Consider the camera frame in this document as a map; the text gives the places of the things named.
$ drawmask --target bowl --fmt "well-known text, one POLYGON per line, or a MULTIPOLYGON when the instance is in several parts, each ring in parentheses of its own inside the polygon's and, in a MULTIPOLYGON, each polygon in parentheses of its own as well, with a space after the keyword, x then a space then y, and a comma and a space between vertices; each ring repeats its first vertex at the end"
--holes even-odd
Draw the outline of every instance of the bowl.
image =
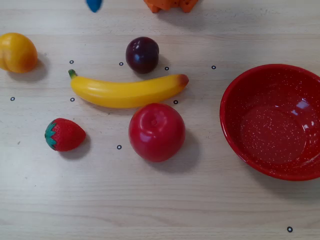
POLYGON ((274 178, 320 177, 320 77, 269 64, 238 76, 220 106, 224 136, 254 169, 274 178))

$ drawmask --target plum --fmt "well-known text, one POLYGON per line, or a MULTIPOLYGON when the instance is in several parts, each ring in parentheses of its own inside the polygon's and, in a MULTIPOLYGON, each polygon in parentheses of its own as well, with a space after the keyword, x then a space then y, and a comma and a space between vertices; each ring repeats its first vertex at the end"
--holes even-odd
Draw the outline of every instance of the plum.
POLYGON ((149 37, 132 40, 125 51, 125 59, 132 70, 139 74, 153 71, 159 62, 159 46, 149 37))

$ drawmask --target strawberry leaves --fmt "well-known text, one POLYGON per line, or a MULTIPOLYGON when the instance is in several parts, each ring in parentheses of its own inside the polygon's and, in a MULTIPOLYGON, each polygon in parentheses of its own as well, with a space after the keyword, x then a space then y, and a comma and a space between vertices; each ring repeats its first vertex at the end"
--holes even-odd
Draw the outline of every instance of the strawberry leaves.
POLYGON ((46 143, 50 146, 50 148, 52 148, 53 150, 55 150, 54 145, 57 144, 57 142, 55 140, 52 139, 52 136, 56 134, 55 131, 53 131, 53 128, 55 127, 56 123, 54 123, 54 121, 52 121, 49 126, 46 128, 45 130, 45 140, 46 143))

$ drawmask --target toy strawberry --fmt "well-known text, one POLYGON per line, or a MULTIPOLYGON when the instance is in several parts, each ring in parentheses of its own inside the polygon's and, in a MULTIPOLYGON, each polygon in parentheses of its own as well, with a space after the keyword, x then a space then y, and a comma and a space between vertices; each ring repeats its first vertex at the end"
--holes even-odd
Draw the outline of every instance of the toy strawberry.
POLYGON ((46 128, 44 137, 50 148, 66 152, 77 148, 85 140, 86 132, 73 121, 57 118, 46 128))

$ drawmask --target blue object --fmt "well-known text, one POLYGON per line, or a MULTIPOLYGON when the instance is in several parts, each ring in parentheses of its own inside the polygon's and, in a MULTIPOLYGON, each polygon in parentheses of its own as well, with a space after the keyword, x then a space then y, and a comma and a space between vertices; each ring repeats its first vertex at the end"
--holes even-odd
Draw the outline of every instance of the blue object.
POLYGON ((100 9, 103 0, 86 0, 92 12, 96 13, 100 9))

